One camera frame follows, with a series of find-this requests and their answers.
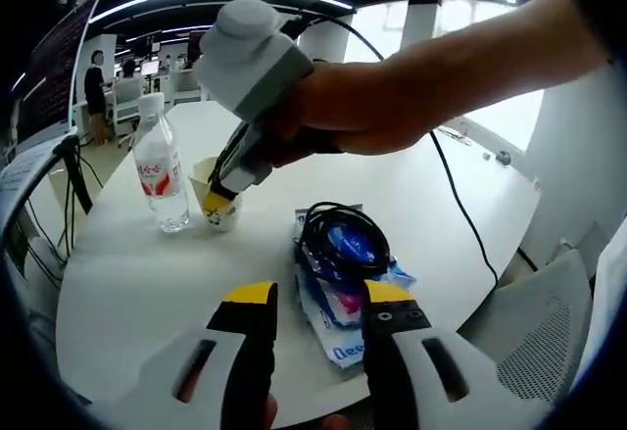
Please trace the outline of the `person's right hand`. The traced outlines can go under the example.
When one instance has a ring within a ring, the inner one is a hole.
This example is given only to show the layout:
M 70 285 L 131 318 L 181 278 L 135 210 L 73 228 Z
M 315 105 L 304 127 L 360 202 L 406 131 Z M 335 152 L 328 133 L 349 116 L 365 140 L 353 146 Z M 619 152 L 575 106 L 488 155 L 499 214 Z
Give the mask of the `person's right hand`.
M 277 167 L 315 153 L 382 155 L 407 149 L 438 124 L 442 70 L 400 58 L 318 64 L 269 116 Z

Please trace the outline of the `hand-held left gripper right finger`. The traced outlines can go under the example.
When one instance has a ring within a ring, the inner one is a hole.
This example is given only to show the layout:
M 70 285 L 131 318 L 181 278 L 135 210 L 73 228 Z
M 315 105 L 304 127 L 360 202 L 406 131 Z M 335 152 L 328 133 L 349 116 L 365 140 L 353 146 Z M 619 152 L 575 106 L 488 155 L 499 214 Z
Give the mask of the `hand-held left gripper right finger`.
M 457 332 L 433 326 L 411 293 L 363 284 L 363 369 L 377 429 L 535 429 L 551 410 L 522 399 Z

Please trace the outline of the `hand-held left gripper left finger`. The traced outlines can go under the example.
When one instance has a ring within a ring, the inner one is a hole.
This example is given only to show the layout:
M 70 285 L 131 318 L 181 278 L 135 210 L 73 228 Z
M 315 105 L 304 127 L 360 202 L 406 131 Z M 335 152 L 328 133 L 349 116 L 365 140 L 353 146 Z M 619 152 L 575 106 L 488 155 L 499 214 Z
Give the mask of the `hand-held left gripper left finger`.
M 142 366 L 117 403 L 120 429 L 262 429 L 274 370 L 278 286 L 227 294 L 206 326 L 170 342 Z

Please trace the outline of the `person's left hand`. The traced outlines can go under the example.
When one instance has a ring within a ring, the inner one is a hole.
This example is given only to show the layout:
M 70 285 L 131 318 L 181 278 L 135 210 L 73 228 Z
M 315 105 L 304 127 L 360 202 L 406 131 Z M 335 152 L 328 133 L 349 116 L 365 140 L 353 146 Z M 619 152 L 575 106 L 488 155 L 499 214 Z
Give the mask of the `person's left hand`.
M 277 415 L 278 405 L 272 395 L 268 395 L 265 401 L 264 429 L 270 429 Z M 325 417 L 321 423 L 323 430 L 349 430 L 352 429 L 352 422 L 344 415 L 332 414 Z

